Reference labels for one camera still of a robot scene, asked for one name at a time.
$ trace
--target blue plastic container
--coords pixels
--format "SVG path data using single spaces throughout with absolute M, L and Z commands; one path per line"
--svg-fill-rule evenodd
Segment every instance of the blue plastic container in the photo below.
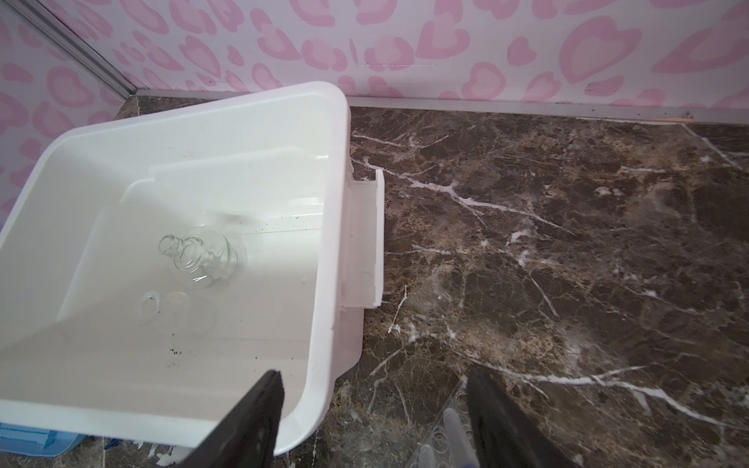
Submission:
M 0 423 L 0 452 L 31 457 L 56 457 L 81 443 L 86 436 Z

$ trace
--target brown marble floor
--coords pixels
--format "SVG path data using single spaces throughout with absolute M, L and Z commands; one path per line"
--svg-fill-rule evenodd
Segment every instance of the brown marble floor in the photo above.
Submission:
M 192 103 L 131 98 L 119 117 Z M 355 175 L 386 172 L 386 294 L 278 467 L 404 466 L 476 365 L 585 467 L 749 466 L 747 127 L 351 113 Z M 105 442 L 0 466 L 168 450 Z

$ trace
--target plastic tube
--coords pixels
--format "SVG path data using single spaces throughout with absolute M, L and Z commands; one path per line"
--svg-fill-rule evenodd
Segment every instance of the plastic tube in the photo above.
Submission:
M 434 449 L 431 446 L 422 446 L 419 451 L 419 468 L 437 468 Z
M 447 445 L 450 447 L 450 456 L 454 468 L 479 468 L 479 459 L 470 445 L 468 435 L 463 430 L 463 423 L 458 413 L 452 408 L 445 410 L 442 418 L 445 424 L 445 435 Z

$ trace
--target clear plastic tray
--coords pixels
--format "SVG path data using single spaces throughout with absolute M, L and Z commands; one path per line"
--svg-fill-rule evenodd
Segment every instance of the clear plastic tray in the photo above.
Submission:
M 467 381 L 468 380 L 465 376 L 461 377 L 460 383 L 455 387 L 455 391 L 450 395 L 450 398 L 447 399 L 447 402 L 442 407 L 437 418 L 429 429 L 427 436 L 421 441 L 419 446 L 416 447 L 416 451 L 405 464 L 405 468 L 419 468 L 419 451 L 424 445 L 429 445 L 433 448 L 436 468 L 461 468 L 452 464 L 450 449 L 447 444 L 447 435 L 445 435 L 443 414 L 448 408 L 452 408 L 456 413 L 458 413 L 461 422 L 463 423 L 463 430 L 466 432 L 473 449 L 476 449 L 476 444 L 473 442 L 473 429 L 471 428 L 470 418 L 468 417 L 468 403 L 465 393 Z
M 84 434 L 0 424 L 0 452 L 18 455 L 56 457 L 73 449 L 85 438 Z

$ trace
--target pink heart pattern wallpaper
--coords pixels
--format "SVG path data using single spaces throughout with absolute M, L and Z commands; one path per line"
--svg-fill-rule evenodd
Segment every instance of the pink heart pattern wallpaper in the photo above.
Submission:
M 41 0 L 139 88 L 749 109 L 749 0 Z
M 123 101 L 0 7 L 0 227 L 49 143 L 112 120 Z

